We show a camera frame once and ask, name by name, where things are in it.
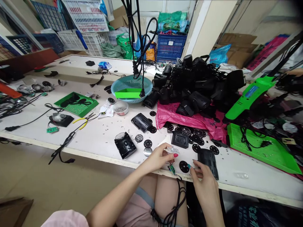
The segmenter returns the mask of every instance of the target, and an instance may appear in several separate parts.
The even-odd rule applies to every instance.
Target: yellow-handled pliers
[[[83,128],[87,125],[88,119],[90,119],[91,117],[93,117],[93,116],[95,116],[95,115],[96,115],[96,114],[93,115],[93,113],[91,113],[91,114],[88,115],[86,118],[79,118],[79,119],[75,120],[75,121],[73,122],[73,124],[76,123],[76,122],[79,121],[79,120],[85,120],[85,119],[86,119],[86,122],[84,123],[84,125],[79,129],[79,130],[81,130],[81,129],[83,129]]]

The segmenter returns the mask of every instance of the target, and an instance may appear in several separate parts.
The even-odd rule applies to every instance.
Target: person
[[[106,195],[87,215],[73,210],[54,212],[42,227],[104,227],[114,226],[162,226],[151,215],[154,209],[164,220],[177,203],[179,192],[176,179],[153,174],[165,163],[172,162],[178,154],[164,151],[171,147],[164,143],[158,146],[151,155]],[[190,166],[190,174],[208,227],[223,227],[218,183],[209,167],[193,160],[196,167]],[[177,211],[176,223],[172,226],[188,226],[187,204],[185,202]]]

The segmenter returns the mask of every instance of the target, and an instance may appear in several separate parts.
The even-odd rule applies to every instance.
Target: tile floor
[[[0,198],[25,196],[34,203],[22,227],[40,227],[57,210],[84,215],[133,169],[62,153],[50,165],[52,150],[0,144]]]

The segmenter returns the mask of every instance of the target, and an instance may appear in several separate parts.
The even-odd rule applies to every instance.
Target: green plastic tray
[[[287,173],[302,174],[294,157],[288,153],[287,150],[276,139],[268,136],[265,138],[260,138],[256,136],[251,130],[247,129],[246,138],[255,147],[259,147],[263,140],[272,142],[271,145],[264,148],[254,148],[251,146],[252,151],[249,151],[246,143],[241,142],[242,133],[238,125],[229,124],[227,126],[227,132],[231,148],[236,149],[244,154],[247,154]]]
[[[70,97],[72,97],[73,93],[79,95],[80,99],[84,98],[84,99],[86,99],[86,102],[91,102],[91,104],[89,106],[86,106],[84,104],[68,105],[67,107],[62,108],[60,106],[61,103],[68,100]],[[67,96],[65,96],[64,98],[60,99],[59,101],[55,102],[54,104],[64,110],[82,118],[85,115],[87,115],[92,109],[94,109],[99,103],[95,99],[86,97],[86,96],[78,94],[76,92],[72,92],[72,93],[68,94]]]
[[[116,98],[140,98],[141,88],[126,88],[116,91]]]

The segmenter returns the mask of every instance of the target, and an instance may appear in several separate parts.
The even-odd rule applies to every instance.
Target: workbench
[[[69,61],[59,64],[61,60],[66,59],[69,59]],[[96,65],[92,67],[87,66],[85,62],[88,60],[94,61]],[[104,75],[104,80],[101,84],[91,88],[89,84],[97,82],[101,75],[88,75],[86,74],[86,71],[96,71],[100,61],[109,62],[113,66],[113,68],[110,69],[110,72],[114,73],[114,71],[117,70],[118,72],[114,73],[117,76]],[[22,113],[2,119],[2,122],[0,123],[0,137],[56,150],[60,147],[60,144],[63,143],[69,133],[76,129],[81,122],[70,124],[66,128],[59,127],[58,132],[50,134],[46,133],[47,124],[49,122],[48,115],[46,114],[37,121],[15,131],[8,132],[5,131],[4,128],[22,125],[32,121],[48,110],[44,104],[50,103],[55,106],[54,103],[56,101],[73,91],[83,95],[87,92],[98,94],[100,96],[97,100],[99,105],[93,110],[98,114],[100,107],[105,104],[109,97],[116,100],[113,94],[108,94],[104,90],[104,87],[111,85],[113,81],[119,79],[121,75],[131,75],[133,70],[132,61],[129,60],[79,55],[70,55],[61,58],[50,65],[53,67],[48,68],[45,71],[27,73],[27,76],[23,81],[29,85],[34,84],[34,80],[40,83],[46,80],[50,83],[57,84],[58,79],[63,79],[67,80],[68,83],[64,87],[57,86],[55,90],[49,92],[47,96],[38,98],[33,102],[35,106],[29,105],[23,109]],[[152,80],[154,68],[154,66],[147,67],[147,73],[145,74],[146,78]],[[44,74],[49,74],[51,71],[58,71],[59,75],[53,78],[46,78],[43,76]],[[114,114],[114,117],[112,118],[106,117],[88,122],[84,129],[76,132],[72,141],[63,149],[63,152],[130,168],[137,168],[146,159],[143,154],[143,142],[146,139],[152,141],[153,145],[151,148],[154,149],[164,140],[168,142],[171,141],[172,136],[172,134],[167,133],[165,128],[162,128],[158,129],[155,134],[146,132],[143,142],[137,143],[134,140],[135,136],[139,133],[139,130],[131,123],[131,119],[138,113],[142,113],[147,118],[150,118],[152,124],[156,126],[155,117],[152,117],[149,114],[151,110],[147,107],[143,107],[141,104],[142,103],[129,104],[129,112],[125,116]],[[75,119],[79,118],[67,111],[61,113],[71,115]],[[137,147],[135,153],[124,160],[122,160],[118,149],[114,144],[114,138],[120,132],[128,132]],[[204,142],[205,144],[202,148],[209,148],[211,145],[214,145],[208,136],[204,138]],[[191,145],[187,149],[180,147],[176,148],[178,148],[180,152],[179,156],[175,159],[174,164],[176,173],[180,175],[183,180],[192,181],[189,173],[184,174],[181,172],[179,162],[184,160],[193,165],[192,159],[197,159],[197,154],[192,150]],[[219,155],[216,155],[216,162],[219,173],[218,183],[220,189],[303,208],[302,182],[300,180],[233,149],[224,147],[219,147],[218,149],[220,153]],[[155,173],[174,177],[165,166],[164,169],[155,171]],[[248,178],[237,178],[237,173],[245,173],[248,175]]]

